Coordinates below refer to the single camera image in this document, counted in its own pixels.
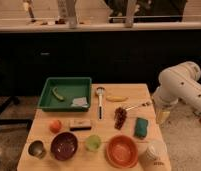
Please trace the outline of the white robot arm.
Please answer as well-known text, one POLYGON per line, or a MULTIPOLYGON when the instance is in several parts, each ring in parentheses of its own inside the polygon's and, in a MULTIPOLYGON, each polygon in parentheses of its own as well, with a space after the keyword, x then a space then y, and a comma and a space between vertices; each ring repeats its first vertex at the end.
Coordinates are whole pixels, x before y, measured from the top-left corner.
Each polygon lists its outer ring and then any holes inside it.
POLYGON ((201 69, 192 61, 180 63, 162 70, 159 86, 152 95, 156 111, 156 123, 162 124, 170 110, 182 99, 201 113, 201 69))

